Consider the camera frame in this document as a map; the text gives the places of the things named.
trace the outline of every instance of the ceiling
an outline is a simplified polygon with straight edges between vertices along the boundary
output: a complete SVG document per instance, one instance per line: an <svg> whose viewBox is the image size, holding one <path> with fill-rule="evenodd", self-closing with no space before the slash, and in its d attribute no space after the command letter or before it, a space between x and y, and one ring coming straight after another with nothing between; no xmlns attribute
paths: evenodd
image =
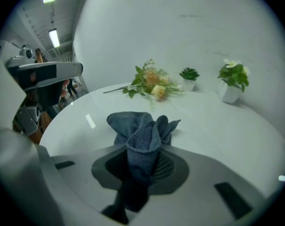
<svg viewBox="0 0 285 226"><path fill-rule="evenodd" d="M81 0L55 0L43 3L42 0L22 0L19 13L39 39L51 60L72 60L72 33L74 21ZM48 31L56 28L60 47L54 48Z"/></svg>

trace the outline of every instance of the white round table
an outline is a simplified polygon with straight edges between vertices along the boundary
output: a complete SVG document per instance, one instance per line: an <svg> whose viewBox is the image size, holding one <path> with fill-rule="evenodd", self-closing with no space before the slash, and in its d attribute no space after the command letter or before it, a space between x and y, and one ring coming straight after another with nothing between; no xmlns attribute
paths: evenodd
<svg viewBox="0 0 285 226"><path fill-rule="evenodd" d="M111 146L116 133L106 122L109 114L149 112L154 120L160 115L170 121L181 119L172 133L172 146L224 163L265 197L282 184L278 177L285 175L285 140L249 107L225 104L209 91L170 96L156 102L153 110L141 95L130 99L121 91L103 94L128 84L93 91L68 105L47 127L40 145L50 156Z"/></svg>

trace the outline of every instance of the white pot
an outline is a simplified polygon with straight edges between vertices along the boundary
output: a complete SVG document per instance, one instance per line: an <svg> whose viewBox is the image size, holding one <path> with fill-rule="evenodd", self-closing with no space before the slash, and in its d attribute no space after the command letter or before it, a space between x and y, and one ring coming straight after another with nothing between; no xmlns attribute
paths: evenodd
<svg viewBox="0 0 285 226"><path fill-rule="evenodd" d="M241 95L242 91L238 87L228 86L224 81L221 81L218 89L218 96L225 103L234 103Z"/></svg>
<svg viewBox="0 0 285 226"><path fill-rule="evenodd" d="M194 86L195 86L195 81L183 79L182 89L187 90L187 91L192 91Z"/></svg>

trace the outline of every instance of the person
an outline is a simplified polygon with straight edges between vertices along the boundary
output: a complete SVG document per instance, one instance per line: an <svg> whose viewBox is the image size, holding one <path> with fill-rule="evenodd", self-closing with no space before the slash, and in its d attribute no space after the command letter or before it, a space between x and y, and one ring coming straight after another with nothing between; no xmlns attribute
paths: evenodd
<svg viewBox="0 0 285 226"><path fill-rule="evenodd" d="M69 79L69 84L67 85L67 90L68 90L68 92L69 92L69 94L70 94L70 97L69 97L69 98L71 98L71 97L73 96L71 90L73 90L73 92L74 92L75 94L77 94L75 88L73 87L72 79Z"/></svg>

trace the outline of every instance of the denim cloth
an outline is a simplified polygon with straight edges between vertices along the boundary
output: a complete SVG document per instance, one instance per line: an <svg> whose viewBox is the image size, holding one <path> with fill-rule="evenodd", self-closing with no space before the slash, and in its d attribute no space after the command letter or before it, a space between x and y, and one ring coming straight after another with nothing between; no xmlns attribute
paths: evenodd
<svg viewBox="0 0 285 226"><path fill-rule="evenodd" d="M107 123L117 132L114 144L125 143L132 177L143 186L152 184L152 173L161 144L171 144L171 132L178 121L168 123L165 115L153 121L146 112L119 112Z"/></svg>

